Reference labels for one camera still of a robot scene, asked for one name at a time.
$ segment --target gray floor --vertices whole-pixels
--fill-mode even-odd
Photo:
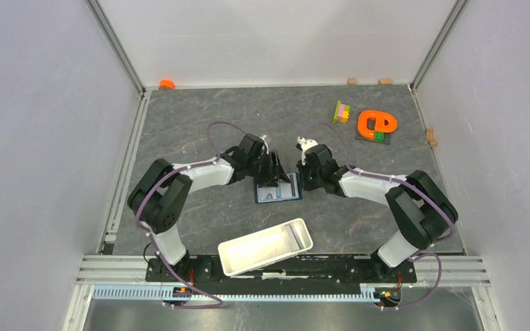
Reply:
[[[403,302],[423,289],[405,289]],[[94,300],[84,330],[483,330],[470,288],[440,288],[424,303],[381,312],[368,303],[225,303],[209,310],[171,310],[156,301]]]
[[[157,158],[191,163],[212,157],[206,127],[232,121],[247,132],[271,137],[287,172],[297,171],[296,138],[311,123],[331,121],[337,100],[352,107],[351,120],[335,127],[346,140],[350,164],[372,172],[409,174],[426,171],[441,186],[424,127],[406,86],[324,86],[154,91],[133,167],[129,192]],[[356,114],[374,109],[398,121],[391,145],[355,139]],[[242,134],[226,126],[213,127],[222,150],[237,145]],[[307,138],[325,143],[339,164],[344,148],[328,128],[319,126]],[[305,192],[301,201],[256,205],[252,179],[226,187],[208,188],[188,197],[178,221],[179,233],[191,254],[217,254],[222,241],[301,217],[314,241],[311,252],[370,253],[395,233],[386,206],[361,199],[330,196],[322,189]],[[148,243],[135,227],[134,215],[123,211],[113,254],[141,254]],[[461,252],[458,237],[438,244],[437,252]]]

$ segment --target black mounting plate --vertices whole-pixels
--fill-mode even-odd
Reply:
[[[361,283],[397,283],[398,273],[404,283],[418,281],[413,263],[403,262],[383,279],[372,273],[373,262],[366,256],[347,254],[299,255],[268,265],[264,269],[230,278],[222,271],[218,255],[196,255],[180,261],[176,273],[213,294],[360,294]],[[176,281],[159,259],[150,259],[147,282]]]

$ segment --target pink block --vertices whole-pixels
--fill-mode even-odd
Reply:
[[[344,117],[344,105],[338,106],[338,117]]]

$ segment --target orange object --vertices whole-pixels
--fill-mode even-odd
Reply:
[[[375,128],[371,130],[367,127],[366,123],[369,119],[375,121]],[[357,131],[358,133],[367,138],[368,140],[375,139],[375,131],[390,133],[395,131],[397,128],[397,120],[393,115],[386,112],[379,112],[377,110],[365,110],[358,116]]]
[[[172,81],[164,79],[163,81],[159,82],[160,90],[173,90],[174,88],[175,88],[175,84]]]
[[[391,78],[381,78],[379,79],[379,85],[393,85],[393,80]]]
[[[194,285],[194,268],[190,268],[190,284]]]
[[[433,137],[433,128],[426,129],[426,139],[428,139],[428,144],[430,147],[436,147],[438,145],[438,141],[436,141]]]

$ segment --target green block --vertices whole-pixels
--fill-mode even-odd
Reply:
[[[336,124],[338,122],[338,108],[340,108],[340,100],[336,103],[336,109],[334,110],[334,118],[332,119],[332,123]]]
[[[383,132],[375,131],[375,141],[384,141],[385,134]]]

